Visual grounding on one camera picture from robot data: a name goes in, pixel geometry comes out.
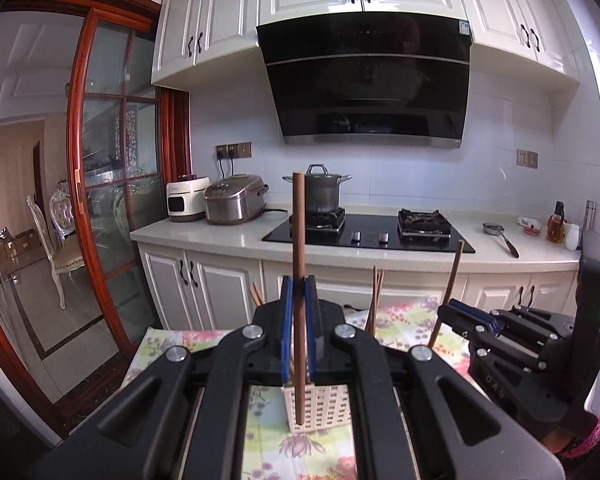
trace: white countertop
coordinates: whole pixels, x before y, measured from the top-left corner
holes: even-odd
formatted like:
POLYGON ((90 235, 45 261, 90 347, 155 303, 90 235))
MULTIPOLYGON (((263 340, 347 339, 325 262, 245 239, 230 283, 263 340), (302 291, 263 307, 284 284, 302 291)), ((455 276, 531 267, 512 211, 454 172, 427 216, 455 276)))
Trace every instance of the white countertop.
MULTIPOLYGON (((279 207, 269 204, 268 207, 279 207)), ((348 213, 395 216, 395 207, 346 206, 348 213)), ((441 211, 464 239, 475 249, 475 254, 462 254, 459 272, 551 272, 576 270, 580 251, 571 252, 564 245, 555 245, 544 237, 525 234, 508 215, 478 212, 441 211), (514 258, 501 237, 482 232, 483 222, 502 224, 505 235, 520 253, 514 258)), ((132 240, 203 253, 224 254, 265 261, 291 262, 292 245, 263 242, 264 237, 286 220, 282 212, 267 212, 259 218, 237 226, 216 226, 205 220, 172 222, 162 220, 131 233, 132 240)), ((453 253, 423 251, 395 251, 356 249, 326 246, 306 247, 306 262, 312 265, 354 267, 413 272, 449 272, 453 253)))

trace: black glass cooktop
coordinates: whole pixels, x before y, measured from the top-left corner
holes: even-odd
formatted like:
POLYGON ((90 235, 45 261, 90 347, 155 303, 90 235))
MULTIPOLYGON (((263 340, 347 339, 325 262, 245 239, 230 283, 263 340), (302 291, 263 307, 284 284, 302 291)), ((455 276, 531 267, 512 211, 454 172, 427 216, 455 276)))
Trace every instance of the black glass cooktop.
MULTIPOLYGON (((458 241, 462 238, 454 227, 451 227, 449 238, 401 237, 398 232, 397 216, 353 214, 346 215, 344 225, 337 234, 307 231, 305 237, 307 245, 395 251, 432 251, 437 253, 455 253, 458 241), (358 232, 360 233, 360 241, 355 242, 354 238, 358 232), (382 234, 388 234, 386 243, 381 242, 382 234)), ((292 240, 289 220, 287 219, 273 229, 262 241, 290 244, 292 240)), ((462 252, 475 253, 475 249, 465 241, 462 252)))

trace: sticker label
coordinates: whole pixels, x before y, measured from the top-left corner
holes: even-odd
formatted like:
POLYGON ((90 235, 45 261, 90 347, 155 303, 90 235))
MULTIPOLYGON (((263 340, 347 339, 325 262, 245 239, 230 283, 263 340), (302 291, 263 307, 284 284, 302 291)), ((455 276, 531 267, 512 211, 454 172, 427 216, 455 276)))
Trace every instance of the sticker label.
POLYGON ((470 36, 471 29, 469 28, 469 22, 467 20, 458 20, 458 22, 460 23, 460 34, 470 36))

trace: wall socket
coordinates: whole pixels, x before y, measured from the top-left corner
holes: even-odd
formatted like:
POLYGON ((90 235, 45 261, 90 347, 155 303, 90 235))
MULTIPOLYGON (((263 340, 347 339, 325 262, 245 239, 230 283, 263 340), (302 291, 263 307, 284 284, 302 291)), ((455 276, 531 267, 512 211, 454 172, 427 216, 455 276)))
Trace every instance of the wall socket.
POLYGON ((226 159, 231 158, 229 154, 233 154, 233 158, 249 158, 251 156, 251 143, 240 142, 238 144, 218 144, 216 146, 216 158, 226 159))
POLYGON ((525 168, 538 168, 538 154, 527 150, 516 150, 516 165, 525 168))

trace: sliding door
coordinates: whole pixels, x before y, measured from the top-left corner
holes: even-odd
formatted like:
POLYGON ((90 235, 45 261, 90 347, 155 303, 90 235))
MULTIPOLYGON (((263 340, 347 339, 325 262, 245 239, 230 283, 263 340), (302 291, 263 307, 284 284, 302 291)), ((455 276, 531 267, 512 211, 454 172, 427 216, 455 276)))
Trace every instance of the sliding door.
POLYGON ((69 98, 69 176, 76 229, 100 309, 131 357, 157 322, 129 233, 164 218, 158 167, 154 40, 142 23, 92 10, 69 98))

